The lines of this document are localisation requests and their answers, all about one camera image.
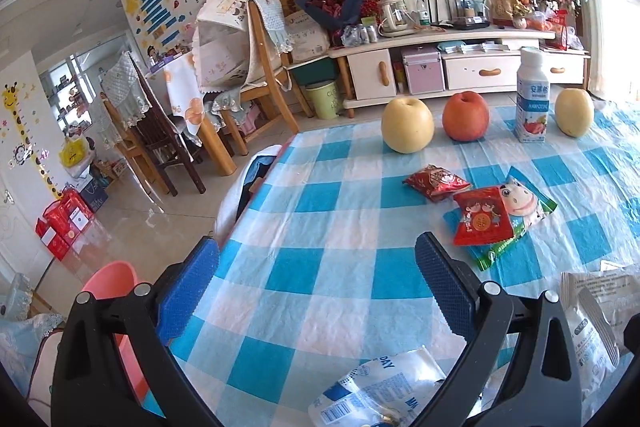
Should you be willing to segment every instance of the drawer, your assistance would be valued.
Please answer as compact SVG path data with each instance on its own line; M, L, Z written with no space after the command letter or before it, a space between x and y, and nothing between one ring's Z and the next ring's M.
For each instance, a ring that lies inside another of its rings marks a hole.
M584 60L582 55L548 53L545 57L546 77L552 84L581 84Z
M444 63L449 89L492 86L513 86L515 89L520 55L450 58Z
M358 100L396 95L389 50L358 53L347 58Z

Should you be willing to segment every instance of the screw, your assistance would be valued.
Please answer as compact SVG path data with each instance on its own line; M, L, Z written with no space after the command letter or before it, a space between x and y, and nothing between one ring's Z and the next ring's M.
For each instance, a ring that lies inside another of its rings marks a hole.
M89 292L80 292L78 296L76 296L76 302L78 304L87 304L89 299L91 298L91 293Z
M500 285L497 282L489 281L484 283L484 291L489 295L498 295L500 293Z
M553 303L556 303L560 300L560 298L558 297L558 294L553 290L545 291L545 299Z
M151 285L149 283L143 282L138 286L133 288L133 293L135 293L138 297L144 297L145 295L149 295L151 291Z

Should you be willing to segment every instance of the white curtain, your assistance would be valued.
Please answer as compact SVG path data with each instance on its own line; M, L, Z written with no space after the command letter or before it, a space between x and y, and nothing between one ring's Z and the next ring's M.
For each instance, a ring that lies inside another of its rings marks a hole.
M588 0L583 8L584 45L591 52L588 89L605 100L635 98L636 71L632 27L626 0Z

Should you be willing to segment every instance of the blue and white tablecloth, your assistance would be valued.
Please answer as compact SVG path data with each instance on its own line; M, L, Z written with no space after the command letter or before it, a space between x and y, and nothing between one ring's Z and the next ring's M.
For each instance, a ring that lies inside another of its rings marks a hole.
M335 380L364 360L425 345L448 372L465 346L452 334L415 266L418 235L449 253L443 214L402 180L431 163L475 186L499 184L511 166L559 204L494 266L476 273L512 295L558 288L561 271L602 259L640 261L640 110L607 106L582 139L554 123L546 143L513 136L515 108L492 110L484 139L460 144L440 124L412 155L384 145L380 122L298 134L222 251L172 351L226 427L304 427ZM510 335L498 363L511 355ZM149 398L146 406L157 408Z

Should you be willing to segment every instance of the tv stand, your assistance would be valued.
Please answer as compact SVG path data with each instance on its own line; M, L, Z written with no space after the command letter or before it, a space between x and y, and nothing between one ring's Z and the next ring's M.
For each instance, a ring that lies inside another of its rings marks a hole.
M422 30L413 35L395 38L380 37L378 42L354 48L335 48L328 51L340 68L340 79L346 99L347 116L354 118L354 109L381 105L394 98L436 98L465 90L476 92L505 92L516 89L516 71L520 65L520 48L539 47L540 40L554 39L555 33L537 30L500 29L489 26L479 30ZM398 93L394 81L389 49L446 41L491 40L506 44L509 51L442 54L446 89L421 94ZM584 87L589 55L585 52L552 51L545 65L549 80L555 84L578 84ZM498 71L483 76L481 71Z

